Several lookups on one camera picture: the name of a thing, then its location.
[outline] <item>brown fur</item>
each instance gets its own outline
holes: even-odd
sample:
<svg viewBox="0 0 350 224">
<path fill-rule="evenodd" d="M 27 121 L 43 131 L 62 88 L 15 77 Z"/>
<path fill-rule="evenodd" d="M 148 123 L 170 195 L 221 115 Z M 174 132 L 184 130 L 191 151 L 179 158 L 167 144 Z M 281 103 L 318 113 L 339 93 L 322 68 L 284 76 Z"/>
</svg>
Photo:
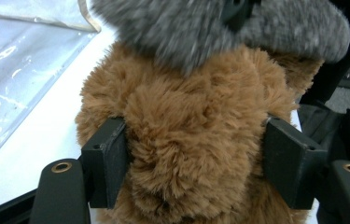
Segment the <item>brown fur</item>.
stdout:
<svg viewBox="0 0 350 224">
<path fill-rule="evenodd" d="M 241 46 L 183 78 L 114 44 L 85 81 L 76 118 L 81 145 L 109 117 L 127 124 L 134 161 L 115 209 L 100 221 L 302 223 L 305 212 L 288 209 L 261 170 L 268 114 L 289 121 L 315 71 L 299 84 L 286 70 Z"/>
</svg>

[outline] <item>gray fluffy fabric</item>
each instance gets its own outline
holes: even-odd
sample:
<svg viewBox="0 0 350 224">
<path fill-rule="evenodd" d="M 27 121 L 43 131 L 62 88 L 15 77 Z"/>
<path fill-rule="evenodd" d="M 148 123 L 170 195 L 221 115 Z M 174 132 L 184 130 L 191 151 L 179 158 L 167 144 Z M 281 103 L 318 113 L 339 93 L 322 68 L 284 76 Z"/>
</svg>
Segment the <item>gray fluffy fabric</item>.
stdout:
<svg viewBox="0 0 350 224">
<path fill-rule="evenodd" d="M 328 0 L 262 0 L 237 33 L 220 20 L 224 2 L 92 0 L 92 9 L 118 28 L 121 41 L 185 75 L 213 53 L 243 43 L 331 63 L 347 51 L 349 24 Z"/>
</svg>

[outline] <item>fluffy fabric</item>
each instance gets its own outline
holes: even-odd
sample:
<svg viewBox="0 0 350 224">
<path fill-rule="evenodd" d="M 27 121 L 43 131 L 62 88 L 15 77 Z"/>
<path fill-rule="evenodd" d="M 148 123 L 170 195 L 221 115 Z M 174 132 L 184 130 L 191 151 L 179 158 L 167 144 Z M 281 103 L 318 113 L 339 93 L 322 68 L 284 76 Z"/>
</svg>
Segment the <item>fluffy fabric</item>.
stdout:
<svg viewBox="0 0 350 224">
<path fill-rule="evenodd" d="M 236 34 L 221 22 L 225 0 L 92 0 L 119 38 L 155 63 L 184 74 L 212 54 L 242 43 L 300 57 L 339 61 L 350 41 L 343 14 L 329 0 L 262 0 Z"/>
<path fill-rule="evenodd" d="M 100 220 L 302 223 L 305 212 L 289 209 L 261 170 L 268 114 L 289 121 L 304 91 L 298 87 L 310 85 L 321 64 L 293 58 L 282 55 L 282 67 L 265 51 L 239 46 L 183 78 L 114 44 L 85 81 L 76 118 L 81 145 L 107 118 L 124 117 L 127 124 L 134 161 L 115 209 Z M 304 77 L 295 80 L 286 71 Z"/>
</svg>

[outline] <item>brown plush toy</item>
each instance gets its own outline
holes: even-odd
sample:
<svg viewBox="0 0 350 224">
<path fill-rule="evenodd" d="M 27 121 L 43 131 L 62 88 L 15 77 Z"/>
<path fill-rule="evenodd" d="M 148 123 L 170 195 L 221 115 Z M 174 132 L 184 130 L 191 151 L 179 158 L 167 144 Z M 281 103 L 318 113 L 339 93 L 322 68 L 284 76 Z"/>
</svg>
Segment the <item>brown plush toy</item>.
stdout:
<svg viewBox="0 0 350 224">
<path fill-rule="evenodd" d="M 166 7 L 157 3 L 159 10 L 169 10 L 171 2 L 176 2 L 160 1 Z M 97 0 L 94 6 L 99 12 L 96 8 L 104 4 L 110 12 L 116 9 L 127 16 L 124 12 L 133 6 L 125 10 L 127 4 L 120 2 Z M 156 1 L 131 2 L 137 11 L 154 8 Z M 192 7 L 199 1 L 185 2 Z M 223 7 L 223 1 L 216 2 Z M 245 27 L 255 27 L 249 23 L 268 5 L 255 6 Z M 132 24 L 132 17 L 127 18 L 126 24 Z M 296 99 L 312 84 L 326 58 L 264 45 L 267 50 L 251 48 L 253 44 L 242 41 L 228 49 L 213 49 L 206 57 L 200 53 L 203 59 L 197 63 L 171 63 L 173 57 L 165 58 L 167 52 L 162 56 L 159 46 L 144 46 L 144 36 L 135 44 L 121 38 L 124 35 L 119 25 L 119 41 L 85 81 L 76 118 L 82 146 L 107 118 L 123 117 L 127 125 L 133 161 L 115 208 L 102 210 L 99 220 L 303 223 L 306 211 L 289 209 L 264 178 L 261 140 L 269 114 L 290 121 Z"/>
</svg>

